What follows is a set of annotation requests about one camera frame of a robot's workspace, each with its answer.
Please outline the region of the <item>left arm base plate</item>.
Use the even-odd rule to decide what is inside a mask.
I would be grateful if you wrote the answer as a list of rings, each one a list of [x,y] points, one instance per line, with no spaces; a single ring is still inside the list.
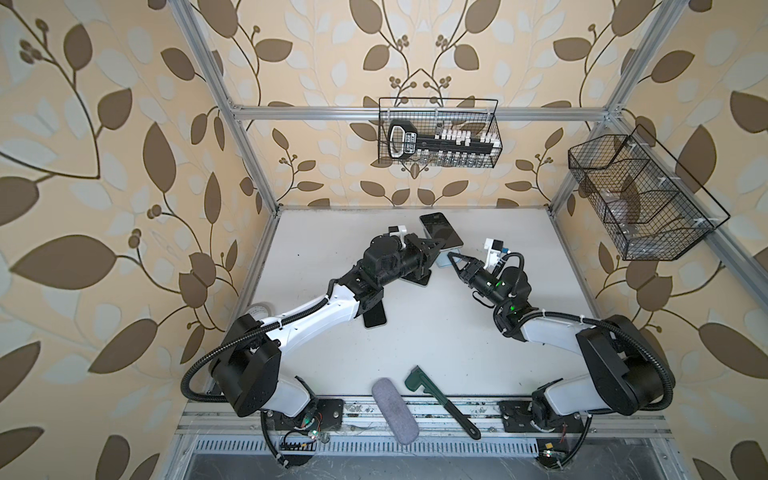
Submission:
[[[297,416],[273,410],[260,412],[265,446],[277,463],[285,468],[306,464],[330,433],[342,426],[345,402],[340,398],[312,399]]]

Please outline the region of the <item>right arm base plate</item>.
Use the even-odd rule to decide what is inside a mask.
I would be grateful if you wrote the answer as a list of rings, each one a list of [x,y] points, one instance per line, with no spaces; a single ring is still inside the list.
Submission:
[[[546,470],[570,466],[591,430],[591,416],[560,416],[539,401],[503,400],[498,407],[505,433],[538,434],[536,462]]]

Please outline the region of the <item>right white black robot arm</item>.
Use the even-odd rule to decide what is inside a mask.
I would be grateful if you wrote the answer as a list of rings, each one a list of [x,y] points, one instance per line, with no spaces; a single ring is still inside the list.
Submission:
[[[460,253],[451,252],[448,259],[459,279],[492,309],[503,337],[559,348],[584,361],[585,375],[554,380],[531,394],[535,420],[575,413],[631,416],[671,405],[674,375],[627,317],[594,319],[533,307],[524,257],[518,252],[504,255],[492,271]]]

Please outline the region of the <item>light blue phone case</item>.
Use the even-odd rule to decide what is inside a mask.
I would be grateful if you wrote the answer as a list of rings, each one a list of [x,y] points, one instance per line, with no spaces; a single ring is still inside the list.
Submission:
[[[434,265],[437,266],[438,268],[451,267],[452,264],[451,264],[451,260],[449,258],[449,254],[450,253],[456,253],[456,252],[457,252],[456,249],[444,249],[444,250],[442,250],[439,253],[437,259],[435,260]]]

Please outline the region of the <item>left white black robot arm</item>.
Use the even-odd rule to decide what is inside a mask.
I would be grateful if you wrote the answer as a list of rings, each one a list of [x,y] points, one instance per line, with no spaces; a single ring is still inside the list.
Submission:
[[[367,328],[385,325],[385,286],[396,280],[427,285],[443,245],[413,233],[373,238],[347,273],[330,280],[324,295],[262,320],[252,311],[238,317],[222,344],[183,375],[182,395],[198,403],[227,403],[239,417],[264,410],[288,418],[312,416],[315,395],[300,378],[282,373],[283,357],[356,318]]]

